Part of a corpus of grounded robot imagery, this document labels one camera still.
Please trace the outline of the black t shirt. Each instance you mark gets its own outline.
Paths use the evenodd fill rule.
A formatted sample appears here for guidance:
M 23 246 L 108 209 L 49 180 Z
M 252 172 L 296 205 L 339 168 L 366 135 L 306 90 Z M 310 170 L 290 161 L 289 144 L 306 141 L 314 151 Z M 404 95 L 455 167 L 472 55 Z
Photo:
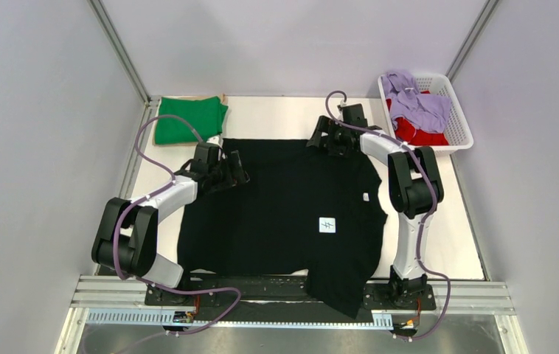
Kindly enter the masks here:
M 381 259 L 381 178 L 358 153 L 334 157 L 299 139 L 226 139 L 249 182 L 184 209 L 177 261 L 224 276 L 308 273 L 309 296 L 356 318 Z

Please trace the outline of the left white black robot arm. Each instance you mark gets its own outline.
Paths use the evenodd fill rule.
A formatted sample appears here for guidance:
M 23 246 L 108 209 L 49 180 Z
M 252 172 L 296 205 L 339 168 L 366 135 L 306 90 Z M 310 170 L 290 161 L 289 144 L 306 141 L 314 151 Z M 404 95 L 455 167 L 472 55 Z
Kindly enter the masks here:
M 183 305 L 191 299 L 193 286 L 182 278 L 184 269 L 178 263 L 159 253 L 159 224 L 200 197 L 248 181 L 238 150 L 199 143 L 193 157 L 156 191 L 134 200 L 112 198 L 106 203 L 91 258 L 124 278 L 163 286 L 172 303 Z

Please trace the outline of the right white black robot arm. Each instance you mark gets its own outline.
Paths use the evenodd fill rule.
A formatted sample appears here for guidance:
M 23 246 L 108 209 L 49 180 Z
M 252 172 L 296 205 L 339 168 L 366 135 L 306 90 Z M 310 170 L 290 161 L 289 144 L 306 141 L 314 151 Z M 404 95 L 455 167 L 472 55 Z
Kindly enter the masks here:
M 387 167 L 389 200 L 398 213 L 399 229 L 384 294 L 391 305 L 407 308 L 428 293 L 429 272 L 422 255 L 430 222 L 444 194 L 435 153 L 431 147 L 412 148 L 368 125 L 360 104 L 338 109 L 340 119 L 318 118 L 307 145 L 332 156 L 364 154 Z

